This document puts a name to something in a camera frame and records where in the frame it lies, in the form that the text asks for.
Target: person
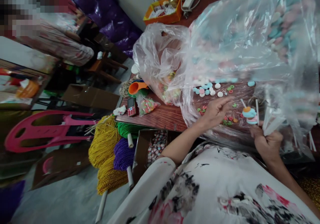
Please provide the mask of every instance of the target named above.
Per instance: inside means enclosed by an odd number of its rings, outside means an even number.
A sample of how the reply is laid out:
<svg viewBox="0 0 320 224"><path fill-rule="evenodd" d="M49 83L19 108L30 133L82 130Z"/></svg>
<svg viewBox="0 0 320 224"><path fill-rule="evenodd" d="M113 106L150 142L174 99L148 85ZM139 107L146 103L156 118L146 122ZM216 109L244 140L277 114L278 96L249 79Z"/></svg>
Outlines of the person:
<svg viewBox="0 0 320 224"><path fill-rule="evenodd" d="M93 44L90 47L81 44L76 33L45 19L36 19L6 0L0 3L3 5L0 11L2 36L77 66L91 66L97 60L99 50Z"/></svg>
<svg viewBox="0 0 320 224"><path fill-rule="evenodd" d="M208 104L205 115L173 140L146 170L108 223L320 223L320 212L282 162L275 131L251 135L265 166L249 154L194 141L220 124L232 98Z"/></svg>

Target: wooden stool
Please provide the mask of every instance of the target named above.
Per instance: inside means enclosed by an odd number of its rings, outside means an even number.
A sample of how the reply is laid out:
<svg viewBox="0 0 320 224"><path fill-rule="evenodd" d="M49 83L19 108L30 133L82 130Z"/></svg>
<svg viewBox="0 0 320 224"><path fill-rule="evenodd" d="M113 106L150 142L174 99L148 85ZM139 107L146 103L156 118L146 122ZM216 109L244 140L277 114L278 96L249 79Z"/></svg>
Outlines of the wooden stool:
<svg viewBox="0 0 320 224"><path fill-rule="evenodd" d="M93 66L91 66L91 68L89 70L87 70L87 71L93 73L97 77L102 77L102 78L107 79L109 81L121 84L121 81L119 79L113 77L112 75L110 75L110 74L108 74L108 73L106 73L106 72L104 72L102 70L102 68L104 66L108 66L108 67L111 67L113 69L119 69L119 67L121 67L121 68L123 68L125 70L128 69L128 67L126 67L125 65L122 65L122 64L120 64L120 63L108 58L107 52L104 52L103 56L102 56L102 59L101 60L97 60L93 64Z"/></svg>

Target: clear plastic bag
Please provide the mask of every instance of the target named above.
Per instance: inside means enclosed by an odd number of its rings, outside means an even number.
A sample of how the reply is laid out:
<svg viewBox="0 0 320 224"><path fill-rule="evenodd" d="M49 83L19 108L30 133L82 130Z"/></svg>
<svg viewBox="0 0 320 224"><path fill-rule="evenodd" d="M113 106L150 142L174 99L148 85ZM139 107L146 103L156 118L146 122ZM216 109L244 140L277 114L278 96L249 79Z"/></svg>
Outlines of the clear plastic bag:
<svg viewBox="0 0 320 224"><path fill-rule="evenodd" d="M140 117L144 116L145 114L149 114L151 111L153 111L159 105L161 105L159 102L154 101L151 98L145 97L140 92L136 93L136 102L138 104Z"/></svg>
<svg viewBox="0 0 320 224"><path fill-rule="evenodd" d="M316 30L314 0L220 0L210 4L189 31L148 25L135 44L134 60L152 90L165 103L181 107L188 127L200 117L197 108L218 98L200 97L193 87L219 82L223 90L233 84L231 95L239 103L235 112L243 108L241 98L251 107L257 98L260 120L267 115L268 126L284 134L281 154L286 162L309 161L313 156L305 137L315 122L319 98ZM163 38L161 31L169 35ZM177 47L170 46L175 41ZM171 71L175 77L165 81ZM248 81L256 86L247 86ZM276 123L280 117L286 121ZM238 121L219 125L205 136L250 151L254 142L248 127Z"/></svg>
<svg viewBox="0 0 320 224"><path fill-rule="evenodd" d="M187 27L154 23L147 26L133 46L133 59L141 77L165 104L179 102L188 35Z"/></svg>

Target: red phone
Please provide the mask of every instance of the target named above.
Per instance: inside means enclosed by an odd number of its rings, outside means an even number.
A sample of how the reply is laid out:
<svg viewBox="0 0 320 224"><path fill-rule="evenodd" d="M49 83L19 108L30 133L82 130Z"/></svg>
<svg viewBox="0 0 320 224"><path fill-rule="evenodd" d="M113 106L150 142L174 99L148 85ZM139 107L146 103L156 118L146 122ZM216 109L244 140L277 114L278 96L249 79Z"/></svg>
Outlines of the red phone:
<svg viewBox="0 0 320 224"><path fill-rule="evenodd" d="M136 99L130 97L128 99L128 117L135 116L137 114L138 107L136 103Z"/></svg>

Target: electrical cord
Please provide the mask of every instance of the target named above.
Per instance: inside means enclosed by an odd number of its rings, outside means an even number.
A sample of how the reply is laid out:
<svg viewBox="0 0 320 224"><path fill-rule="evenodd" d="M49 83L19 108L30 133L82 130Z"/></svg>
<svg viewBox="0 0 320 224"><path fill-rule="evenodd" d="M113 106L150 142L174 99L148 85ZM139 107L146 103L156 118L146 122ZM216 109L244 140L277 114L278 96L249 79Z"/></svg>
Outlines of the electrical cord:
<svg viewBox="0 0 320 224"><path fill-rule="evenodd" d="M198 2L194 6L188 8L188 9L183 8L182 7L183 3L181 3L181 10L183 11L183 15L185 18L188 18L188 16L189 16L188 13L192 12L192 10L199 4L199 2L200 2L200 0L198 0Z"/></svg>

